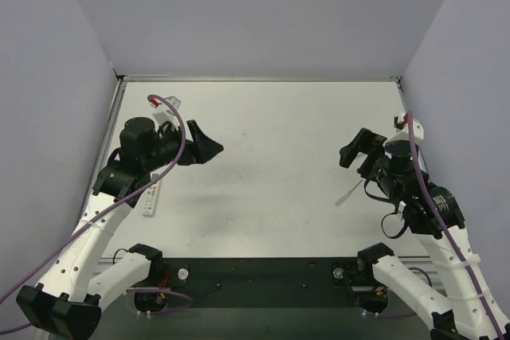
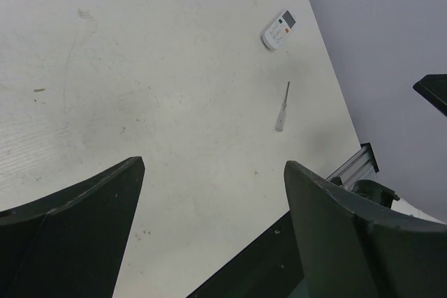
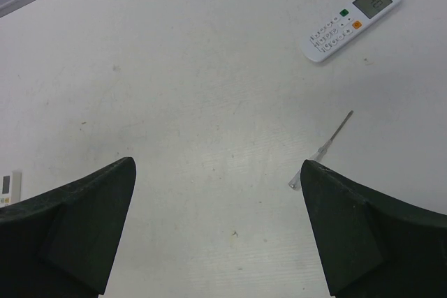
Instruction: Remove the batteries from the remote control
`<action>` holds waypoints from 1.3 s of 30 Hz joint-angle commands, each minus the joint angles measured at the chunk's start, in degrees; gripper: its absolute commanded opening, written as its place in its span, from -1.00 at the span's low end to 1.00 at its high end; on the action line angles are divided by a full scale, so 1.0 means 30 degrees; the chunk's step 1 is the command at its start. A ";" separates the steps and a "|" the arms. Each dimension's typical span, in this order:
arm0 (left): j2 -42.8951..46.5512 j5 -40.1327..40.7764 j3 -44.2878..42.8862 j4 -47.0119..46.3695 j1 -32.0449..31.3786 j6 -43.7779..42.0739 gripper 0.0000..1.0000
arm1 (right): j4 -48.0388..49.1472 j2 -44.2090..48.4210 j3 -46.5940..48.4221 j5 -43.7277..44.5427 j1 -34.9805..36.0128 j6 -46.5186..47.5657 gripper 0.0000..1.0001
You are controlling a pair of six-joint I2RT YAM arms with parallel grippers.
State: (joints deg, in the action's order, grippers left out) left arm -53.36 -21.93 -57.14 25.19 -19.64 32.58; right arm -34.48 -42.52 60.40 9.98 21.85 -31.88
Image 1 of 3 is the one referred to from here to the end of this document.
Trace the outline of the slim white remote control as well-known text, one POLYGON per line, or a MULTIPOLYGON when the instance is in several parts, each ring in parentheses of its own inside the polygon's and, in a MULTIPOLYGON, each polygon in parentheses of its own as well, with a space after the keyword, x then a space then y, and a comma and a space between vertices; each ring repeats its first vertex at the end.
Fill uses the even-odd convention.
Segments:
POLYGON ((139 200, 141 203, 140 208, 143 217, 153 217, 159 201, 159 194, 162 185, 159 174, 153 174, 151 176, 151 180, 155 183, 145 190, 143 197, 139 200))

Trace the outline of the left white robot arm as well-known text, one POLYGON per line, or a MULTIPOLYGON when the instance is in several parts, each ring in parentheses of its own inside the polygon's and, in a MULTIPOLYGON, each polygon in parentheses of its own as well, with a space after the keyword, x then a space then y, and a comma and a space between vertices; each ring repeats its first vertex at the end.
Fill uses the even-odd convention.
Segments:
POLYGON ((93 271, 120 223, 140 195, 156 181, 152 174, 173 166, 205 164, 222 153, 193 121, 180 127, 173 119, 155 123, 147 117, 129 119, 120 145, 110 155, 92 187, 95 197, 112 197, 103 211, 84 213, 69 242, 50 257, 51 268, 35 286, 21 287, 16 302, 29 323, 66 339, 88 339, 102 312, 133 284, 157 284, 163 278, 162 253, 137 244, 126 259, 94 277, 93 271))

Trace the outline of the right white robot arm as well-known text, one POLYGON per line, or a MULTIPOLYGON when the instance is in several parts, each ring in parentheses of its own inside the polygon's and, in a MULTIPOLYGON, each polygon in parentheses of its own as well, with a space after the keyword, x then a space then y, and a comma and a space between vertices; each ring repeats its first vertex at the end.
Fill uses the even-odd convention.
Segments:
POLYGON ((427 326, 432 339, 507 339, 509 318, 501 310, 469 243, 465 219, 455 197, 420 170, 416 154, 420 132, 400 126, 391 139, 366 128, 339 151, 348 168, 359 154, 357 169, 366 184, 382 191, 380 202, 394 206, 402 232, 411 232, 428 254, 443 287, 436 291, 384 243, 359 251, 357 266, 345 272, 346 285, 357 277, 388 288, 427 326))

